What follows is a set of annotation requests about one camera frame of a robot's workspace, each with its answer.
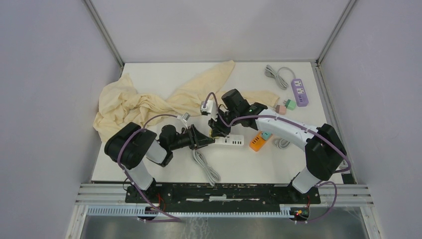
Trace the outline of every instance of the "white tabletop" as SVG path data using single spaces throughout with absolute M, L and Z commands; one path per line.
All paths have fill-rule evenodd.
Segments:
M 133 84 L 140 93 L 154 93 L 162 98 L 168 98 L 172 92 L 189 81 L 196 74 L 216 65 L 217 63 L 127 63 L 123 74 L 129 73 Z M 291 68 L 296 77 L 302 79 L 309 104 L 306 107 L 296 107 L 288 110 L 286 116 L 304 123 L 321 126 L 326 122 L 322 102 L 319 97 L 317 84 L 309 62 L 240 62 L 231 73 L 222 90 L 233 88 L 242 91 L 269 90 L 280 96 L 283 100 L 292 99 L 292 88 L 281 90 L 274 79 L 264 75 L 265 66 L 269 64 L 274 69 L 282 66 Z M 289 72 L 283 72 L 288 83 L 292 79 Z M 188 124 L 194 123 L 199 131 L 208 134 L 207 125 L 209 117 L 191 117 Z M 174 118 L 168 118 L 158 125 L 149 127 L 150 130 L 161 132 L 161 127 L 173 124 L 180 132 L 182 123 Z M 286 149 L 277 149 L 271 142 L 266 143 L 258 152 L 249 148 L 249 142 L 258 133 L 251 128 L 241 125 L 232 127 L 232 134 L 242 134 L 245 137 L 244 146 L 209 145 L 199 151 L 207 158 L 221 176 L 221 183 L 289 183 L 306 165 L 305 153 L 294 145 Z M 104 153 L 102 143 L 92 181 L 123 181 L 126 176 L 118 165 Z M 206 183 L 207 180 L 191 158 L 191 151 L 182 148 L 173 151 L 172 161 L 162 168 L 144 158 L 149 173 L 157 182 L 198 182 Z M 335 183 L 343 183 L 340 174 L 331 178 Z

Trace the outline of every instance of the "power strip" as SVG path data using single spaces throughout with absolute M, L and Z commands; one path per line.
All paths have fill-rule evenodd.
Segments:
M 258 152 L 271 136 L 272 134 L 269 132 L 259 131 L 255 138 L 249 143 L 249 147 L 252 148 L 253 151 Z
M 309 100 L 308 96 L 306 95 L 305 88 L 303 86 L 303 82 L 301 79 L 293 79 L 292 80 L 292 89 L 293 94 L 295 95 L 296 105 L 298 107 L 305 107 L 308 105 Z
M 245 137 L 240 134 L 229 134 L 226 137 L 216 138 L 214 144 L 243 146 L 245 144 Z

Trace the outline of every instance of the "gray wall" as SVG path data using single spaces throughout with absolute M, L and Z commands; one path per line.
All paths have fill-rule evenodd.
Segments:
M 93 0 L 125 62 L 316 59 L 348 0 Z
M 311 219 L 326 212 L 312 208 Z M 184 218 L 139 223 L 132 217 L 87 216 L 82 239 L 369 239 L 359 208 L 334 208 L 307 225 L 285 218 Z
M 323 73 L 385 238 L 421 238 L 422 1 L 361 0 Z
M 0 72 L 0 238 L 63 238 L 118 66 L 82 1 L 1 1 Z

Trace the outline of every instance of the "white cable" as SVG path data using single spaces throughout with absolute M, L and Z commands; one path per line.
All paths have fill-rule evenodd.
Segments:
M 282 149 L 287 148 L 290 145 L 290 142 L 282 138 L 276 138 L 273 140 L 273 145 L 279 149 Z
M 276 72 L 270 65 L 267 65 L 265 67 L 265 75 L 270 78 L 274 78 L 276 80 L 277 85 L 282 89 L 287 89 L 288 85 L 287 82 L 279 75 L 280 71 L 286 69 L 290 71 L 293 74 L 293 79 L 296 79 L 295 73 L 290 69 L 289 67 L 280 67 L 278 71 Z
M 207 180 L 211 184 L 211 186 L 214 186 L 215 183 L 221 180 L 220 175 L 213 168 L 211 168 L 211 166 L 208 165 L 205 156 L 203 156 L 195 149 L 192 150 L 192 159 L 197 165 L 203 168 L 205 175 L 207 176 Z

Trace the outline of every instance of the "beige cloth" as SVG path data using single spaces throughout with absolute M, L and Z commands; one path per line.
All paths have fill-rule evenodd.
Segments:
M 201 102 L 209 92 L 215 92 L 219 104 L 223 103 L 221 96 L 224 92 L 219 90 L 226 83 L 234 66 L 233 61 L 219 63 L 178 88 L 167 100 L 154 94 L 139 94 L 133 87 L 130 76 L 124 74 L 118 81 L 105 86 L 101 92 L 94 128 L 100 134 L 101 141 L 107 142 L 129 122 L 143 125 L 149 118 L 164 113 L 182 115 L 188 112 L 193 117 L 199 116 Z M 241 93 L 250 103 L 260 102 L 272 107 L 279 99 L 269 91 Z M 155 125 L 161 118 L 152 120 L 148 125 Z

